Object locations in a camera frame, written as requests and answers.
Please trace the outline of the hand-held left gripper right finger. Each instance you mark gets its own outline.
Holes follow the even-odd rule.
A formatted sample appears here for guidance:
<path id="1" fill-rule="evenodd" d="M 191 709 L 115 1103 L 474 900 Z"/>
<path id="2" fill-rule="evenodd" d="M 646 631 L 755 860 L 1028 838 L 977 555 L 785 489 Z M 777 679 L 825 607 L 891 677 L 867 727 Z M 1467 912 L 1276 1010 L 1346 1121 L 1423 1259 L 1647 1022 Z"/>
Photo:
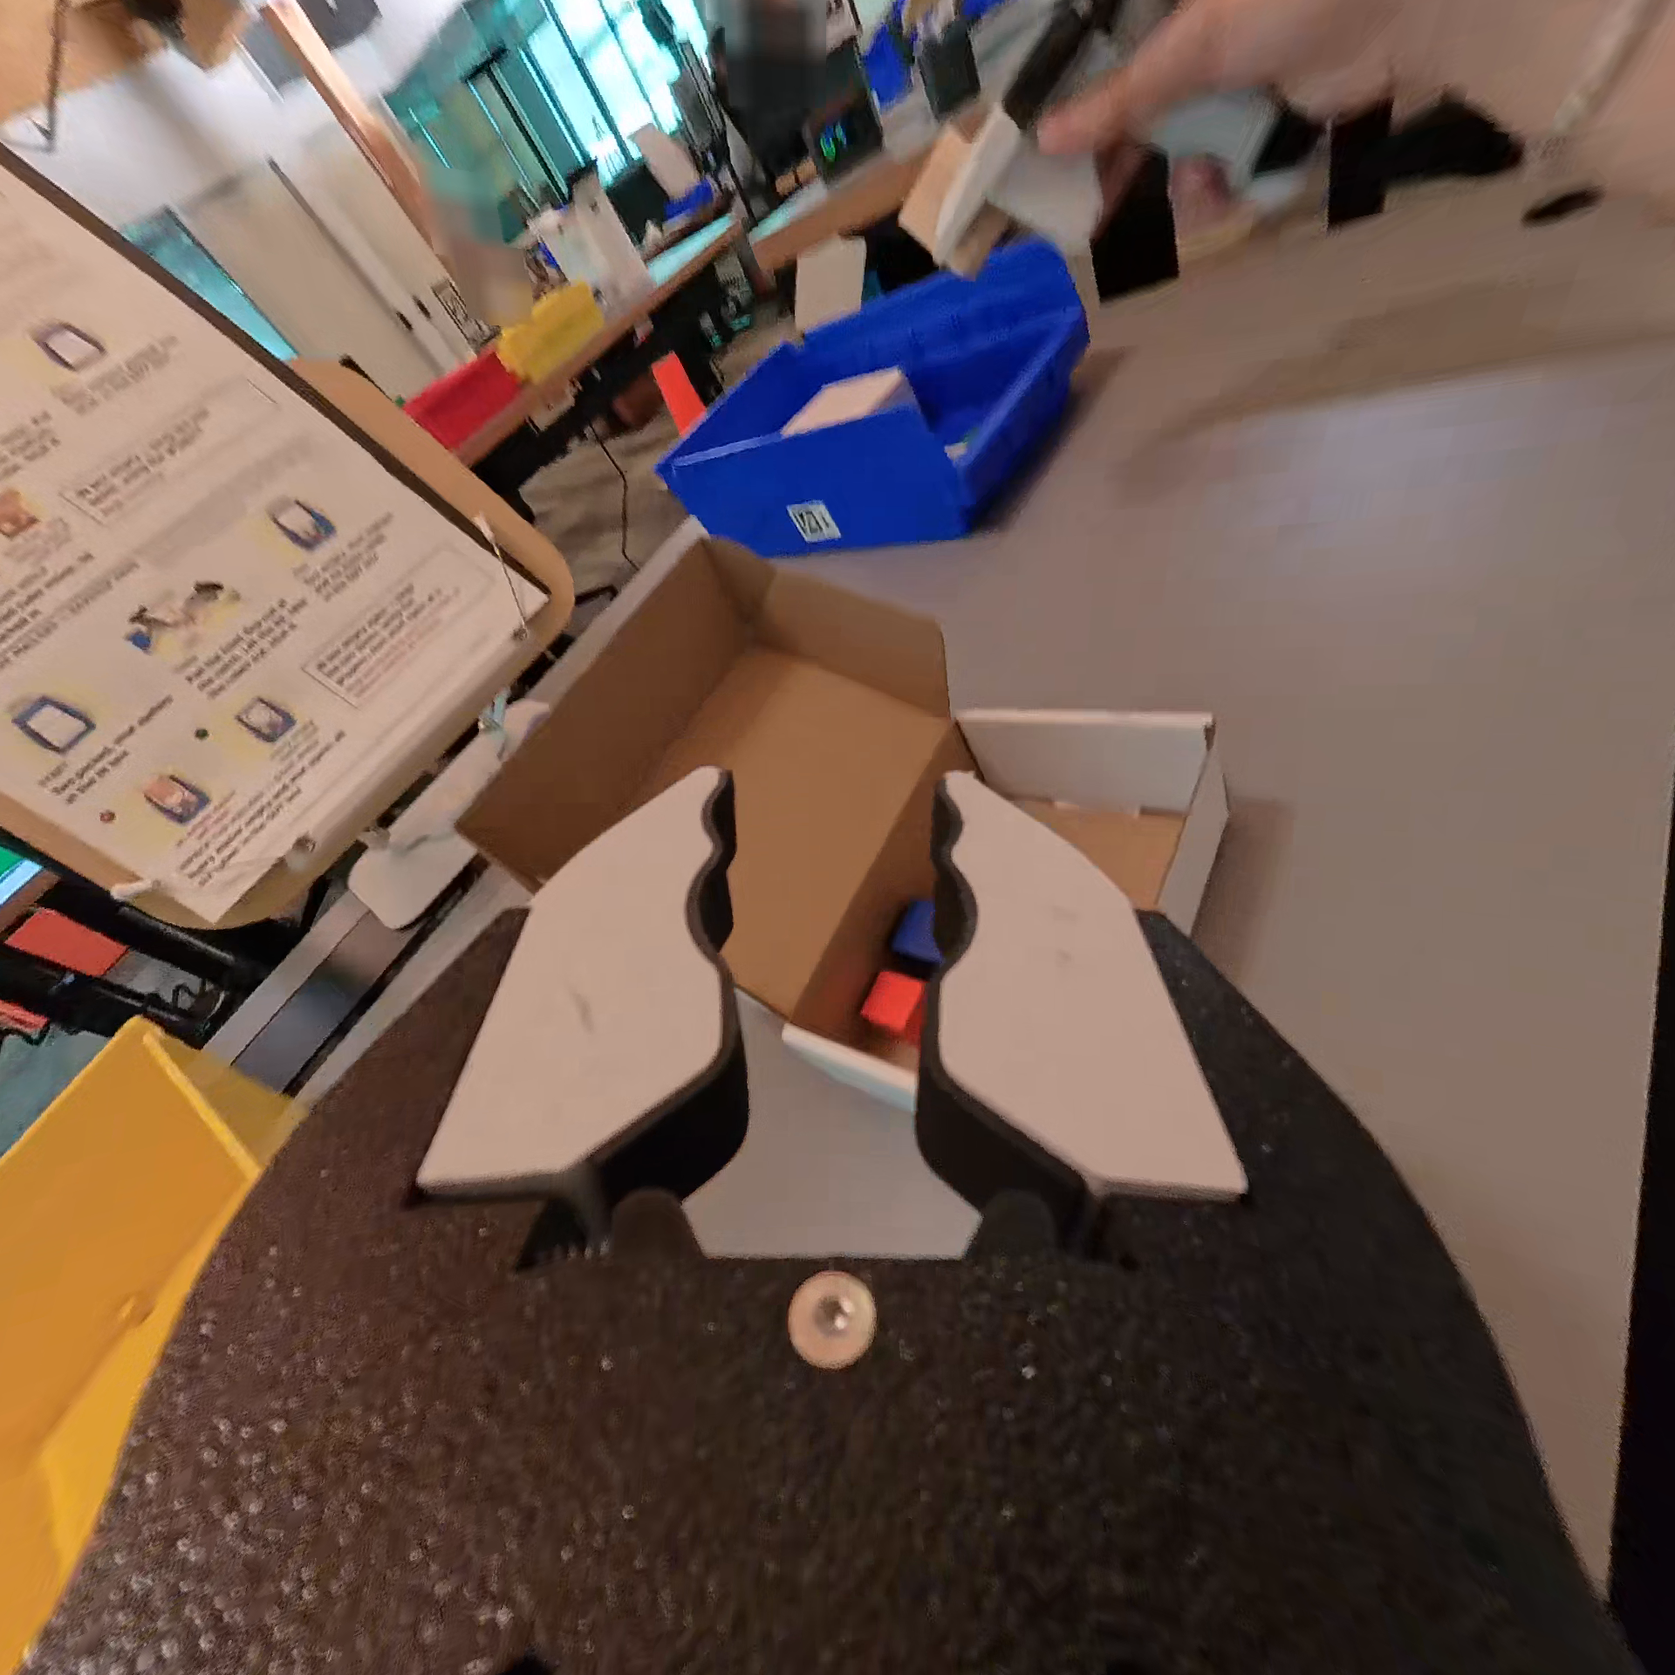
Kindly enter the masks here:
<path id="1" fill-rule="evenodd" d="M 1248 1177 L 1124 892 L 967 770 L 935 788 L 935 946 L 913 1139 L 975 1213 L 1088 1231 L 1112 1199 L 1236 1203 Z"/>

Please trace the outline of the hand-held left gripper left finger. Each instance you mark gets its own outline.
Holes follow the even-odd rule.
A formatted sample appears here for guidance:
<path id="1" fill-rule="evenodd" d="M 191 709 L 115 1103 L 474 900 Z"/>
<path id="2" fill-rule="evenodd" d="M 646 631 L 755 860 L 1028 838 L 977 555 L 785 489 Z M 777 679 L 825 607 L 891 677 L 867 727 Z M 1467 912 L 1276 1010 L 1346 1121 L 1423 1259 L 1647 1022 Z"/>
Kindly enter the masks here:
<path id="1" fill-rule="evenodd" d="M 608 1225 L 741 1149 L 747 1066 L 727 870 L 735 790 L 703 766 L 536 890 L 416 1167 L 426 1201 L 544 1201 Z"/>

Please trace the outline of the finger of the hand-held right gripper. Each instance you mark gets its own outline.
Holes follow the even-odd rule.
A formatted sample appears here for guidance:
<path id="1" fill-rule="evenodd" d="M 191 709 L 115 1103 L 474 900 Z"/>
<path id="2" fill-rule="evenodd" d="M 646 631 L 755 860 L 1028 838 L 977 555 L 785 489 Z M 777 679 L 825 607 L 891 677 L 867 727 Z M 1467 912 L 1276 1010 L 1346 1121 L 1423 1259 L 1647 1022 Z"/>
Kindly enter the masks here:
<path id="1" fill-rule="evenodd" d="M 1098 160 L 1090 154 L 1050 156 L 1020 144 L 999 174 L 987 202 L 1017 228 L 1070 258 L 1090 246 L 1104 218 Z"/>
<path id="2" fill-rule="evenodd" d="M 1019 154 L 1019 128 L 1001 108 L 945 122 L 899 206 L 901 230 L 935 264 L 985 264 L 1019 232 L 995 202 Z"/>

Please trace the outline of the blue plastic bin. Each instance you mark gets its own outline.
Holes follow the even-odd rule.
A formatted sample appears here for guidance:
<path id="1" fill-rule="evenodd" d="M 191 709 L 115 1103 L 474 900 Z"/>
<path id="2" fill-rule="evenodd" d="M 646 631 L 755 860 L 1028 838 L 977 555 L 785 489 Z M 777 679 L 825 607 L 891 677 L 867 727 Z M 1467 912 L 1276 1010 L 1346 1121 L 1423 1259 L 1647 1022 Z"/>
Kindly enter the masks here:
<path id="1" fill-rule="evenodd" d="M 1064 256 L 1005 244 L 973 280 L 921 280 L 775 348 L 656 473 L 707 535 L 759 557 L 963 539 L 1054 437 L 1088 342 Z M 919 413 L 781 437 L 825 384 L 885 368 Z"/>

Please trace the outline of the white cardboard box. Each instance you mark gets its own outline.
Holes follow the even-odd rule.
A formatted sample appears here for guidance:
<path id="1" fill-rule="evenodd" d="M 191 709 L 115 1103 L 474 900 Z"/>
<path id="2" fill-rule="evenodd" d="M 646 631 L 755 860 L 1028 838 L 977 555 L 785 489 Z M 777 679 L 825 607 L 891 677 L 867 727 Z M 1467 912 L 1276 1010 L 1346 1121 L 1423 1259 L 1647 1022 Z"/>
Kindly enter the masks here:
<path id="1" fill-rule="evenodd" d="M 1192 713 L 961 709 L 933 619 L 684 527 L 542 679 L 544 717 L 454 830 L 526 890 L 695 768 L 735 792 L 725 962 L 781 1042 L 907 1113 L 917 1052 L 863 1018 L 935 890 L 939 780 L 971 770 L 1190 934 L 1228 824 Z"/>

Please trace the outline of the small closed white box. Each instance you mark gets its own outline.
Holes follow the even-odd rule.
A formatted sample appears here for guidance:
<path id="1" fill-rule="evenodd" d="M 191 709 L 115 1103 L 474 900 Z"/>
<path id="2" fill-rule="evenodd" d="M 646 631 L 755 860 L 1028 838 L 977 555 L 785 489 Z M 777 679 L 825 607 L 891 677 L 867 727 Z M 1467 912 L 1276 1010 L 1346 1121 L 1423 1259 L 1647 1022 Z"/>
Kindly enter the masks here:
<path id="1" fill-rule="evenodd" d="M 879 413 L 919 413 L 909 378 L 899 368 L 869 370 L 829 382 L 783 425 L 781 437 L 845 427 Z"/>

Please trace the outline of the person's right hand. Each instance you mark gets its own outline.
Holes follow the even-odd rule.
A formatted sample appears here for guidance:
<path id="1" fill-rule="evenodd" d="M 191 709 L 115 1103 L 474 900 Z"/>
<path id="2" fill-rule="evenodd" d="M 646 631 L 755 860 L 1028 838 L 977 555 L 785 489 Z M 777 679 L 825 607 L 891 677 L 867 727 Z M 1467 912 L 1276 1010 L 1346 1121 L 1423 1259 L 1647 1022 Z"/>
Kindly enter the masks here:
<path id="1" fill-rule="evenodd" d="M 1525 130 L 1557 102 L 1593 13 L 1545 3 L 1180 5 L 1118 70 L 1042 116 L 1036 144 L 1092 154 L 1140 140 L 1184 102 L 1248 90 L 1280 92 L 1316 118 L 1455 96 Z"/>

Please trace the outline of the black computer case with lights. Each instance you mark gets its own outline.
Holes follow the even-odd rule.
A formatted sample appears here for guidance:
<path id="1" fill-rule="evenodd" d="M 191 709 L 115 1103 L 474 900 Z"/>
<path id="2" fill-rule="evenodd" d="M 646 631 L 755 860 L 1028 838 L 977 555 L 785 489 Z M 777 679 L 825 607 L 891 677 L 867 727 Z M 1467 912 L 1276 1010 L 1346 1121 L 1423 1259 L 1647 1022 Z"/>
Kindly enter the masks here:
<path id="1" fill-rule="evenodd" d="M 827 100 L 801 126 L 805 152 L 821 182 L 835 182 L 883 150 L 883 126 L 865 86 Z"/>

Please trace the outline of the wide grey table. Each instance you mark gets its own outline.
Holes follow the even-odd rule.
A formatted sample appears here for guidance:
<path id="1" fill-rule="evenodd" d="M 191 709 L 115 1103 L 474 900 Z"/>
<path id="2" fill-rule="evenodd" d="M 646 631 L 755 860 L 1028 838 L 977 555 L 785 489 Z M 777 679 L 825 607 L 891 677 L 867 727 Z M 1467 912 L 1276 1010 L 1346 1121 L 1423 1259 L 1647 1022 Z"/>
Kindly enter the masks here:
<path id="1" fill-rule="evenodd" d="M 837 182 L 813 180 L 795 190 L 747 234 L 745 276 L 765 296 L 787 266 L 831 238 L 857 238 L 889 222 L 907 200 L 941 126 L 919 124 L 885 138 L 885 148 Z"/>

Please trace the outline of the white board stand base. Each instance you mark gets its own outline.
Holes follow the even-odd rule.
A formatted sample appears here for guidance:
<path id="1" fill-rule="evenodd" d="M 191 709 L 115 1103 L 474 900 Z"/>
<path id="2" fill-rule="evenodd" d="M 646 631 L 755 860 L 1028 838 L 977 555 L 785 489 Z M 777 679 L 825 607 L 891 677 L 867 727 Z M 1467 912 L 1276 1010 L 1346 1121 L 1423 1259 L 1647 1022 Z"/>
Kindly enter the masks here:
<path id="1" fill-rule="evenodd" d="M 414 928 L 478 858 L 456 830 L 504 760 L 552 713 L 550 705 L 498 699 L 476 731 L 416 798 L 380 828 L 350 866 L 347 892 L 388 932 Z"/>

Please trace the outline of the narrow grey table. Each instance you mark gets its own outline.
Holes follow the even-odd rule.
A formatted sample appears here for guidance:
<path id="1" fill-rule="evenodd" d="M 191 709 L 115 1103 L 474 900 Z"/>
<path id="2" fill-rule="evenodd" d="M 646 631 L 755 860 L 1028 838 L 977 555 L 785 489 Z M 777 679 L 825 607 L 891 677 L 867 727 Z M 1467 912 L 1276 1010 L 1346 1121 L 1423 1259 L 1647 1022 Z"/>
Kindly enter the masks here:
<path id="1" fill-rule="evenodd" d="M 604 318 L 602 326 L 580 344 L 550 378 L 522 384 L 516 399 L 492 413 L 460 443 L 450 445 L 452 457 L 466 469 L 476 469 L 492 451 L 502 447 L 522 427 L 544 427 L 556 413 L 578 409 L 590 374 L 608 364 L 618 352 L 650 350 L 664 318 L 674 320 L 695 292 L 701 276 L 725 258 L 747 252 L 747 230 L 737 216 L 717 220 L 680 240 L 648 266 L 654 288 Z"/>

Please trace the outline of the small yellow plastic bin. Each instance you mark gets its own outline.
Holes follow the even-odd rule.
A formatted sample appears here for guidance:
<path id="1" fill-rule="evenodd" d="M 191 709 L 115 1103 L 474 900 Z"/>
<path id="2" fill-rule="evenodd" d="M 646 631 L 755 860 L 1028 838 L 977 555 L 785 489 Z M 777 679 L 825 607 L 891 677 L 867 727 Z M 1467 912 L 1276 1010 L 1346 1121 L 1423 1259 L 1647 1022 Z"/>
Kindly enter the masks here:
<path id="1" fill-rule="evenodd" d="M 604 314 L 594 292 L 584 284 L 566 284 L 538 298 L 524 322 L 498 332 L 494 358 L 520 384 L 542 386 L 602 328 Z"/>

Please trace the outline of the large yellow plastic bin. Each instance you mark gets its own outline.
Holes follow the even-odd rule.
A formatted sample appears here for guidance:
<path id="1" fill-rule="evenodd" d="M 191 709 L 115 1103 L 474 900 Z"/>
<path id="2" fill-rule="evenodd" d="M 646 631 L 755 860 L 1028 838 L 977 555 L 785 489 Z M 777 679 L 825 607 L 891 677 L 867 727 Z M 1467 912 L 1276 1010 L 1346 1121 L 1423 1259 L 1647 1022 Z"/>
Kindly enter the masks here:
<path id="1" fill-rule="evenodd" d="M 2 1670 L 93 1536 L 181 1307 L 307 1105 L 125 1024 L 2 1159 Z"/>

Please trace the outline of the red plastic bin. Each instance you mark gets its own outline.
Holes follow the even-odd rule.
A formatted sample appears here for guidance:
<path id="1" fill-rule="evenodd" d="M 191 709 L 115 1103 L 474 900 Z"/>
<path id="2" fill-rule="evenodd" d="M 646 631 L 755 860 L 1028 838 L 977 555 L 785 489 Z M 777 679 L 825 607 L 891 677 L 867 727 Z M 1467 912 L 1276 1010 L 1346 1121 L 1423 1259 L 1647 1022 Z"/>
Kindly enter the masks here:
<path id="1" fill-rule="evenodd" d="M 404 399 L 402 411 L 440 447 L 458 451 L 514 407 L 522 388 L 514 372 L 488 348 Z"/>

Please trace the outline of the instruction sheet on wooden board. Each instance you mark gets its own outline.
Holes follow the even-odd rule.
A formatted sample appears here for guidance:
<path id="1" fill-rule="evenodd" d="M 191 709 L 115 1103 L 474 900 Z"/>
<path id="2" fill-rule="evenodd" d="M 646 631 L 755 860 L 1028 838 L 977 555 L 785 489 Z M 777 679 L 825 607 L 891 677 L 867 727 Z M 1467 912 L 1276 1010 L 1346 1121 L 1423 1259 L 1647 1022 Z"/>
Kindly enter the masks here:
<path id="1" fill-rule="evenodd" d="M 4 152 L 4 836 L 183 928 L 279 912 L 570 623 L 554 547 Z"/>

